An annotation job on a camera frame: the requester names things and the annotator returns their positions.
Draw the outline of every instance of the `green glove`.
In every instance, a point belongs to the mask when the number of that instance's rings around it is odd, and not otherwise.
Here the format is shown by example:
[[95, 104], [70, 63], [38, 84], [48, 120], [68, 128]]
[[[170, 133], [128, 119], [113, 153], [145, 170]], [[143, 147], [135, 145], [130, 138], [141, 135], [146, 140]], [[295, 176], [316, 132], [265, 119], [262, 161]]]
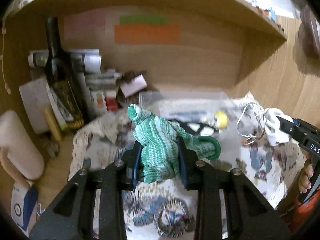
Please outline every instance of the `green glove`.
[[136, 125], [135, 139], [144, 147], [141, 152], [143, 165], [142, 181], [152, 183], [179, 176], [178, 145], [182, 136], [186, 147], [196, 152], [199, 159], [217, 159], [220, 156], [219, 142], [210, 136], [195, 137], [183, 128], [137, 105], [128, 107], [128, 116]]

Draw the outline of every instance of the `dark glass bottle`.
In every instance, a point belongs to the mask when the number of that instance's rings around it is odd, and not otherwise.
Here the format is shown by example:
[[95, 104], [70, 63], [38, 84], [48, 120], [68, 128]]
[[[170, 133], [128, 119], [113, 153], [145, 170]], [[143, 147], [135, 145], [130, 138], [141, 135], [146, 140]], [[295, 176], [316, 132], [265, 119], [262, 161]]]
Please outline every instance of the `dark glass bottle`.
[[77, 130], [84, 126], [86, 118], [81, 90], [74, 78], [70, 56], [61, 48], [58, 19], [48, 18], [45, 26], [49, 50], [45, 74], [64, 120], [70, 129]]

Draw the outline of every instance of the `white glove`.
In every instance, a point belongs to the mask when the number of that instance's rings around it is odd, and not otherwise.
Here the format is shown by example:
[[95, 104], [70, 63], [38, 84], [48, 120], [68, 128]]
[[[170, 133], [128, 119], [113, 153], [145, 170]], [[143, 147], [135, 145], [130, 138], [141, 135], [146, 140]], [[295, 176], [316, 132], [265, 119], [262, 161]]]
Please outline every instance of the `white glove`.
[[282, 117], [290, 122], [293, 122], [293, 119], [285, 115], [280, 109], [277, 108], [268, 108], [264, 114], [264, 129], [267, 134], [268, 141], [271, 146], [276, 146], [279, 143], [289, 142], [291, 136], [285, 132], [280, 131], [280, 121], [277, 116]]

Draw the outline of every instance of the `screw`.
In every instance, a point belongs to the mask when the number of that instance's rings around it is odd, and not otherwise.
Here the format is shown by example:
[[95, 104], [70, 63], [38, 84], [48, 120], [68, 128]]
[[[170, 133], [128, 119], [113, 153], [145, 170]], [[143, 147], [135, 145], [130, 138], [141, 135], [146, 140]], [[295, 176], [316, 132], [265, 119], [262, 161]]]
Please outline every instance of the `screw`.
[[79, 170], [80, 176], [86, 175], [87, 173], [88, 173], [88, 170], [87, 170], [87, 169], [80, 169], [80, 170]]
[[115, 161], [115, 166], [117, 166], [117, 167], [121, 167], [123, 164], [124, 164], [124, 162], [122, 160]]
[[204, 163], [204, 161], [198, 160], [198, 161], [196, 161], [196, 165], [198, 167], [203, 167], [205, 165], [205, 163]]
[[241, 173], [242, 173], [242, 171], [239, 170], [239, 169], [237, 169], [237, 168], [232, 169], [231, 172], [232, 172], [234, 175], [237, 175], [237, 176], [241, 175]]

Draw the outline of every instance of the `green paper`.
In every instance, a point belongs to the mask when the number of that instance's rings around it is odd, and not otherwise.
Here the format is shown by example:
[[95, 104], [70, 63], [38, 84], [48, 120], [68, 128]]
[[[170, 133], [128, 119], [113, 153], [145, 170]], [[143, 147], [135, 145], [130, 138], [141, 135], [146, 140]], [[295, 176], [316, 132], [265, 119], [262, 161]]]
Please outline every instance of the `green paper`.
[[158, 14], [120, 16], [120, 25], [122, 24], [166, 25], [167, 23], [168, 23], [167, 18], [163, 15], [158, 15]]

